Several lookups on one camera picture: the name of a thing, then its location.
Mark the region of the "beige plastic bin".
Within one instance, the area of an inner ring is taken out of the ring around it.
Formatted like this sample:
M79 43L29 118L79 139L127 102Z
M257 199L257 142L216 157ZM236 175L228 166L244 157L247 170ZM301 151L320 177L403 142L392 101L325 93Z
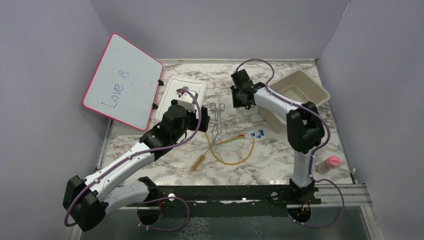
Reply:
M285 98L302 104L313 102L317 107L326 103L331 97L321 83L316 82L304 70L294 70L278 80L273 80L269 87ZM281 118L273 110L259 105L257 112L276 134L286 132L285 119Z

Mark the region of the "metal crucible tongs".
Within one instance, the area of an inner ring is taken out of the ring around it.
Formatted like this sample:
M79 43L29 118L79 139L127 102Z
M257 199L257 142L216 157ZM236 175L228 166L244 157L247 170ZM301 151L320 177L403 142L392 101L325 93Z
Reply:
M218 142L218 136L221 134L222 128L222 112L225 111L225 104L221 102L211 102L210 103L210 111L213 113L213 127L211 131L212 142L215 144Z

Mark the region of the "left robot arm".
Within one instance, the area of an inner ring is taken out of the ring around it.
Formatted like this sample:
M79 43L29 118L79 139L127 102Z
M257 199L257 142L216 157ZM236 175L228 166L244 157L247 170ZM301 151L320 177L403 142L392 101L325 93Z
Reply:
M113 210L140 202L149 206L158 201L159 188L148 177L131 185L120 185L141 168L191 140L192 135L180 141L187 131L195 135L208 130L211 118L207 107L197 103L194 107L191 112L172 100L162 121L146 131L123 156L84 178L75 175L69 179L62 202L66 209L65 226L77 225L82 231L89 231Z

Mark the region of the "yellow rubber tubing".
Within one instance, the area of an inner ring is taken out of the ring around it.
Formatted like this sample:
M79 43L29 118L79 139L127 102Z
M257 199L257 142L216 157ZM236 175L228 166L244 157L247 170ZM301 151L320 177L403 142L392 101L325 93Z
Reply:
M211 146L213 143L213 138L208 133L205 133L204 135L207 142L207 147ZM218 138L218 142L229 140L238 135L224 139ZM243 139L235 140L226 144L216 144L210 149L208 154L210 154L211 157L213 157L218 163L222 165L236 166L245 163L249 158L251 158L256 145L256 138L249 139L244 137Z

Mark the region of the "test tube brush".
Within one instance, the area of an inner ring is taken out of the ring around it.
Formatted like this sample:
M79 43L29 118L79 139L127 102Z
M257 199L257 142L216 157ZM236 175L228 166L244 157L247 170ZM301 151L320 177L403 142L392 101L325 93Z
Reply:
M202 164L202 162L206 159L206 154L211 150L213 146L215 146L217 142L213 142L211 146L209 146L198 158L197 160L191 165L190 170L192 172L196 171L199 166Z

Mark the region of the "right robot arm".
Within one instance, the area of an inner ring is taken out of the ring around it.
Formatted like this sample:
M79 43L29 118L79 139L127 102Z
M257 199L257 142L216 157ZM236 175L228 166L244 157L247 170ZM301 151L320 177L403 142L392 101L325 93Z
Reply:
M234 108L250 109L255 105L271 111L285 121L287 140L294 150L293 175L289 180L289 199L300 204L314 189L311 164L317 147L325 136L316 105L300 103L271 90L262 82L253 83L242 69L231 76Z

